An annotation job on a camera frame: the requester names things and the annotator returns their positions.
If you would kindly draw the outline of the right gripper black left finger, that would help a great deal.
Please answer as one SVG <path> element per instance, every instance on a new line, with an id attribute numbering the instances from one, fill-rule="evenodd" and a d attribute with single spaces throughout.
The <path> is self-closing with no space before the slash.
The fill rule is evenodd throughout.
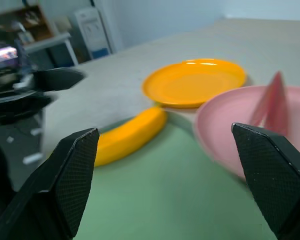
<path id="1" fill-rule="evenodd" d="M 71 240 L 89 198 L 100 133 L 63 138 L 19 190 L 0 150 L 0 240 Z"/>

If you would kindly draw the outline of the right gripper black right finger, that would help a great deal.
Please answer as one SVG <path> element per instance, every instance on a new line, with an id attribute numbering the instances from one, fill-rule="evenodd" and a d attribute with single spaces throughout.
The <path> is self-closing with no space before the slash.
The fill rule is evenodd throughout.
<path id="1" fill-rule="evenodd" d="M 265 128 L 233 123 L 246 184 L 278 240 L 300 240 L 300 152 Z"/>

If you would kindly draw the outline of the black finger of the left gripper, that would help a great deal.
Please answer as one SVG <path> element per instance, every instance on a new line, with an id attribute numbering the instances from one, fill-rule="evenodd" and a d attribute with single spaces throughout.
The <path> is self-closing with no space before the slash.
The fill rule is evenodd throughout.
<path id="1" fill-rule="evenodd" d="M 53 102 L 50 96 L 27 96 L 0 103 L 0 123 L 14 123 L 40 113 Z"/>
<path id="2" fill-rule="evenodd" d="M 33 76 L 35 87 L 43 92 L 70 89 L 86 77 L 83 72 L 69 67 L 38 70 Z"/>

